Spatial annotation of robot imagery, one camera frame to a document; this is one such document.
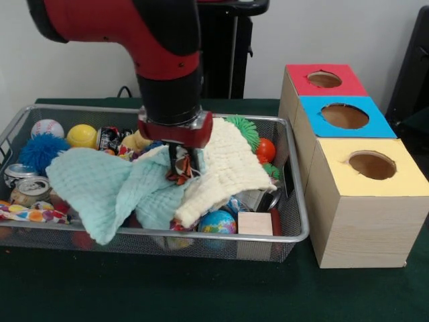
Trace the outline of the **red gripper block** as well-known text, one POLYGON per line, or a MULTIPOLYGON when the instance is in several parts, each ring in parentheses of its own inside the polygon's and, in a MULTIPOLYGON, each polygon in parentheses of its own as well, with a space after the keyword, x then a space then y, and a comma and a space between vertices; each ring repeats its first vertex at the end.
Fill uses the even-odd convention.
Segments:
POLYGON ((170 171, 177 175, 177 149, 189 148, 190 168, 192 176, 200 176, 198 150, 204 148, 212 133, 213 116, 210 111, 200 111, 194 120, 182 125, 162 125, 154 123, 147 117, 146 111, 138 114, 139 132, 148 140, 168 142, 170 171))

